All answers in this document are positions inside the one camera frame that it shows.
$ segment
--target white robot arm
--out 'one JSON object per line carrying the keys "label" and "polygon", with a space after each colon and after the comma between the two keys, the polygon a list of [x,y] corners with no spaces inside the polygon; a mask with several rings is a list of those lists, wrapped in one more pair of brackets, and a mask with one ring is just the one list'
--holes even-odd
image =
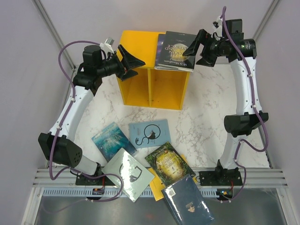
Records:
{"label": "white robot arm", "polygon": [[[244,39],[241,19],[225,21],[226,29],[228,29],[226,31],[222,26],[223,23],[223,19],[219,16],[213,23],[213,34],[209,34],[205,30],[200,30],[194,42],[183,54],[186,56],[196,55],[200,44],[202,44],[202,58],[197,61],[197,64],[213,67],[217,57],[225,56],[231,65],[235,79],[237,95],[236,115],[225,116],[224,126],[228,132],[225,149],[223,155],[218,160],[215,171],[200,172],[202,186],[230,186],[232,185],[231,182],[235,186],[242,185],[240,172],[236,163],[240,153],[238,150],[242,148],[244,140],[247,139],[252,130],[261,125],[254,107],[263,122],[266,122],[269,118],[268,113],[263,113],[262,111],[257,93],[255,41],[253,39]],[[241,51],[244,60],[242,60],[240,52],[237,52],[233,46],[232,41],[235,47],[238,47]],[[249,69],[247,69],[246,64],[250,69],[253,86],[248,76]]]}
{"label": "white robot arm", "polygon": [[40,134],[38,142],[51,165],[55,162],[86,175],[95,177],[101,175],[101,166],[85,157],[82,149],[73,142],[80,119],[102,84],[103,77],[116,74],[124,81],[137,75],[137,72],[132,69],[145,65],[143,61],[129,54],[122,45],[118,46],[123,57],[120,61],[112,49],[112,43],[113,40],[109,38],[100,46],[89,45],[84,48],[83,63],[73,79],[74,88],[64,109],[49,133]]}

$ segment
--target sticker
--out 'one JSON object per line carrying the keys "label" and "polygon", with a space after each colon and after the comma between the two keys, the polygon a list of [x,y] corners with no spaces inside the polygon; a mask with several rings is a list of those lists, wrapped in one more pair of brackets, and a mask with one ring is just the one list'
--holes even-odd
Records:
{"label": "sticker", "polygon": [[104,194],[104,188],[94,188],[93,189],[93,195],[103,195]]}
{"label": "sticker", "polygon": [[169,189],[169,196],[170,196],[170,197],[173,197],[174,195],[176,195],[174,189],[173,189],[173,188],[170,188],[170,189]]}

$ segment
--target blue book cover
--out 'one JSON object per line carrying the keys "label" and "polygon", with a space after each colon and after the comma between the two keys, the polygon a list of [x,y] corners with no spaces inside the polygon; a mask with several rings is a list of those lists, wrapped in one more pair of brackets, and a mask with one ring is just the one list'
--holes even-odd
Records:
{"label": "blue book cover", "polygon": [[191,175],[187,174],[162,192],[179,225],[209,225],[215,220]]}
{"label": "blue book cover", "polygon": [[99,134],[93,136],[92,141],[107,162],[109,162],[121,148],[124,148],[130,155],[136,153],[135,147],[130,143],[115,122],[108,125]]}
{"label": "blue book cover", "polygon": [[148,148],[171,143],[168,120],[129,124],[130,141],[135,148]]}

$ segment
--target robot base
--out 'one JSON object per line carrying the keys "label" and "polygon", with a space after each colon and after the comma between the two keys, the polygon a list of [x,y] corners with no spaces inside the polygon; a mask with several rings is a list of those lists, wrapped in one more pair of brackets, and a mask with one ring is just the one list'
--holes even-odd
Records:
{"label": "robot base", "polygon": [[[94,174],[95,177],[102,174],[101,165],[98,164],[96,172]],[[103,185],[103,179],[104,177],[101,177],[99,179],[89,179],[82,174],[76,175],[76,182],[75,185],[77,186],[102,186]],[[111,182],[110,179],[105,179],[105,186],[114,186],[115,184]]]}
{"label": "robot base", "polygon": [[224,169],[220,160],[217,162],[215,171],[199,172],[201,186],[241,186],[243,184],[238,168]]}

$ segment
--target white marble tabletop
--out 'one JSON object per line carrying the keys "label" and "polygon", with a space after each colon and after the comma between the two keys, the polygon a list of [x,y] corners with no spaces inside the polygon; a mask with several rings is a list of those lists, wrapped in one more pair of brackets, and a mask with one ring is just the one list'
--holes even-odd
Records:
{"label": "white marble tabletop", "polygon": [[[107,162],[91,138],[112,122],[129,137],[129,123],[168,119],[173,147],[187,158],[191,167],[215,167],[227,137],[223,125],[226,115],[235,114],[236,92],[229,65],[214,68],[196,66],[190,76],[181,111],[127,106],[123,104],[117,78],[103,79],[96,96],[86,108],[78,126],[75,143],[83,154],[104,166]],[[258,130],[248,140],[262,147]],[[144,166],[144,159],[157,147],[138,149],[135,158]],[[265,153],[244,145],[240,164],[246,167],[269,167]]]}

